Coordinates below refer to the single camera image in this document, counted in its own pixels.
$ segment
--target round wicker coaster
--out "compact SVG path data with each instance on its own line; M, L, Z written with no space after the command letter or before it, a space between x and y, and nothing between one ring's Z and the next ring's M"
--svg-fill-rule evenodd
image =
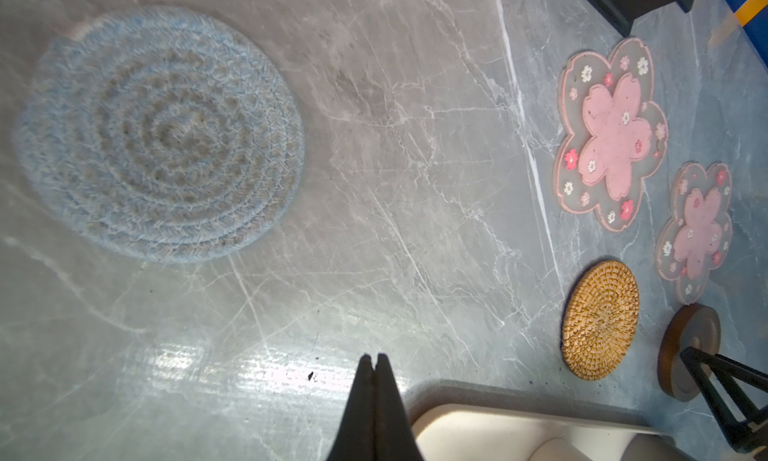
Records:
M638 325L638 283L626 264L604 261L574 290L563 321L563 356L581 379L609 375L627 353Z

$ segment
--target round placemat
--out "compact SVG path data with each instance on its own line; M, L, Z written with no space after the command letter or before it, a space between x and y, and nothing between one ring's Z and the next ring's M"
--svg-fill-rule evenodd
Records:
M678 401L690 401L700 389L680 359L680 353L693 346L708 354L720 350L720 317L703 304L689 304L681 308L670 321L659 349L658 378L661 389ZM712 370L705 364L707 376Z
M256 240L293 198L304 159L299 111L266 55L166 6L55 39L12 139L55 215L151 261L203 261Z
M626 264L603 261L579 281L563 320L563 356L581 379L616 369L638 325L638 283Z

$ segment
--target marble tabletop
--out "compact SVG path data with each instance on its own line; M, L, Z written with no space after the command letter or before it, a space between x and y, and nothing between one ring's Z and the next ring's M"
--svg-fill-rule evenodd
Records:
M305 125L293 205L206 263L91 245L48 214L8 141L53 36L154 3L248 36ZM0 0L0 458L321 460L358 358L381 351L412 416L459 391L516 393L643 417L701 461L730 459L702 398L658 387L680 305L654 242L680 165L728 163L732 252L701 302L721 353L768 370L768 73L723 0L665 6L633 34L669 150L633 225L609 233L551 186L558 75L620 40L586 0ZM640 320L618 369L588 382L562 360L562 311L605 257L637 277Z

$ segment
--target cherry blossom coaster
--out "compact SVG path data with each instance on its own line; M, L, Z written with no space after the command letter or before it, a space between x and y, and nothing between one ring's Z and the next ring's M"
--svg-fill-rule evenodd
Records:
M661 277L675 281L683 304L699 299L710 270L720 267L728 253L731 183L723 163L706 171L698 163L683 165L672 183L672 218L656 244L656 267Z
M566 211L597 208L603 226L621 231L638 214L643 180L667 154L667 119L651 100L650 52L639 38L629 38L608 60L579 53L561 81L560 116L568 134L554 166L555 194Z

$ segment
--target yellow tape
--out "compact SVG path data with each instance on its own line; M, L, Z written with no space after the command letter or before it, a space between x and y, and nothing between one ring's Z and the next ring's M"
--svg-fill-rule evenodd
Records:
M742 26L746 25L755 17L764 7L768 6L768 0L747 0L736 10L735 15Z

